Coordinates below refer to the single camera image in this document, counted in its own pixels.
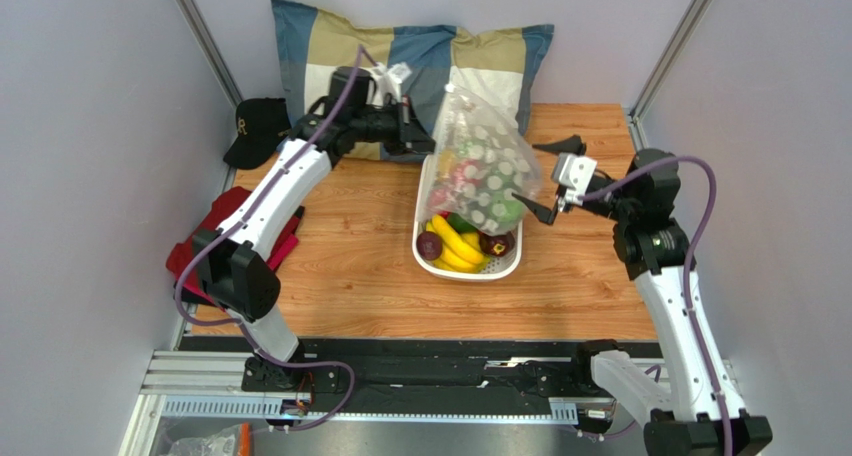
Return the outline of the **clear dotted zip bag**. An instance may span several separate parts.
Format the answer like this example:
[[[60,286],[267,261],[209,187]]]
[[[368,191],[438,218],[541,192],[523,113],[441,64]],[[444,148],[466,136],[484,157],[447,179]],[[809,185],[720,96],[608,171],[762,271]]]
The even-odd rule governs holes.
[[[435,151],[421,172],[417,220],[448,212],[489,236],[515,231],[527,214],[517,197],[537,196],[542,169],[514,124],[485,99],[448,84],[433,139]]]

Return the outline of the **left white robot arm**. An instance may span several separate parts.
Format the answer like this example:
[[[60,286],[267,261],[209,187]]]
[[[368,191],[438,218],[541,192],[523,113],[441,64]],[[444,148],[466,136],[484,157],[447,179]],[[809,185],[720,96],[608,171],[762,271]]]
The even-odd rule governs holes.
[[[410,74],[405,63],[337,68],[328,94],[295,123],[259,186],[216,229],[193,236],[191,264],[201,290],[264,359],[287,363],[299,345],[277,307],[281,283],[268,261],[303,200],[360,142],[395,154],[433,152],[402,90]]]

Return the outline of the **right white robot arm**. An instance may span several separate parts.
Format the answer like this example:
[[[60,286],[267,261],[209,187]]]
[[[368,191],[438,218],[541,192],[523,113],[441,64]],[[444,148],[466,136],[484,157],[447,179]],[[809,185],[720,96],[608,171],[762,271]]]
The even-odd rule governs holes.
[[[613,247],[651,316],[668,374],[661,385],[612,340],[583,343],[583,385],[611,395],[641,428],[650,455],[758,455],[768,419],[749,412],[715,343],[700,293],[693,235],[673,216],[684,158],[645,148],[620,179],[602,173],[579,136],[544,146],[557,158],[551,206],[527,200],[542,223],[572,209],[610,219]]]

